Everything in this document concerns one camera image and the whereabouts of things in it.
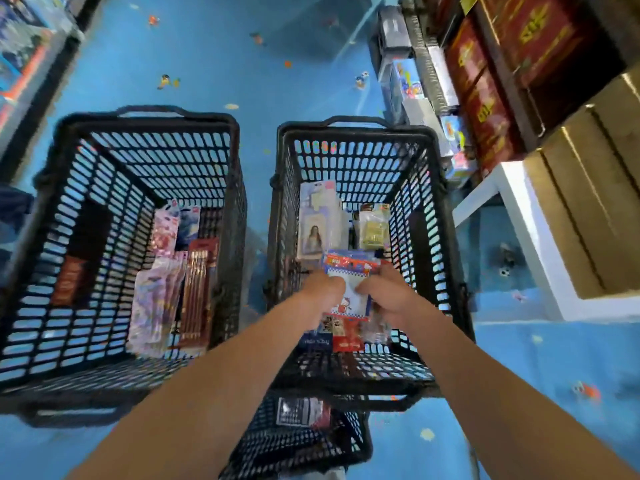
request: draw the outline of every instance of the stacked baskets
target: stacked baskets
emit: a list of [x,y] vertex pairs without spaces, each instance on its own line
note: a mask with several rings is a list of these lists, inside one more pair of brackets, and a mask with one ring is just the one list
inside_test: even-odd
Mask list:
[[[332,126],[339,121],[351,126]],[[366,127],[369,123],[383,127]],[[246,229],[238,145],[239,128],[231,116],[175,107],[74,114],[58,124],[0,303],[0,413],[17,414],[34,427],[110,424],[189,363],[180,353],[136,359],[125,350],[133,282],[153,263],[148,250],[153,213],[167,199],[201,205],[199,237],[220,238],[210,346],[237,333]],[[436,136],[428,128],[388,128],[378,118],[286,123],[278,129],[270,306],[300,282],[294,259],[300,183],[328,178],[336,181],[348,210],[365,202],[391,204],[389,259],[418,293],[473,337]],[[90,301],[52,306],[70,238],[88,232],[83,216],[95,205],[110,213],[111,224],[104,249],[95,254]],[[394,330],[389,346],[363,353],[293,351],[272,393],[327,400],[334,408],[332,427],[274,429],[268,395],[223,478],[324,471],[366,461],[372,453],[367,412],[405,410],[421,397],[438,395],[438,388],[405,334]],[[392,395],[399,400],[392,401]]]

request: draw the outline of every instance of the forearm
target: forearm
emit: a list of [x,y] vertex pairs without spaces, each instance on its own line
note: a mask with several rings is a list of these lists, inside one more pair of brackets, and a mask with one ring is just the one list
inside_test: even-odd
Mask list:
[[211,478],[319,313],[300,294],[178,371],[122,419],[71,479]]
[[406,332],[493,480],[637,478],[580,423],[420,300]]

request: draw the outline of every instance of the shopping basket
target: shopping basket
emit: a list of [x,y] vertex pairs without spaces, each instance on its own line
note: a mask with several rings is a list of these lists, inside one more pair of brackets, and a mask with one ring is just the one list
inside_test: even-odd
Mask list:
[[331,426],[321,431],[283,428],[276,425],[277,404],[277,398],[264,398],[220,474],[221,480],[324,473],[371,459],[368,413],[333,410]]
[[[332,126],[341,121],[351,126]],[[362,127],[370,123],[383,128]],[[321,123],[286,123],[278,129],[271,179],[269,306],[300,284],[300,183],[326,179],[336,182],[346,210],[357,211],[367,202],[390,204],[388,258],[414,290],[474,339],[436,135],[427,127],[389,127],[380,118],[336,116]],[[403,411],[420,397],[440,395],[430,370],[399,330],[392,332],[388,346],[366,346],[361,353],[295,349],[272,390],[320,397],[341,410],[369,411]]]
[[[0,413],[34,426],[108,424],[188,364],[179,351],[142,360],[125,350],[135,277],[154,261],[154,210],[169,199],[202,206],[199,237],[220,238],[210,346],[236,334],[246,230],[238,144],[231,116],[176,107],[59,122],[0,303]],[[76,253],[86,300],[60,306],[61,267]]]

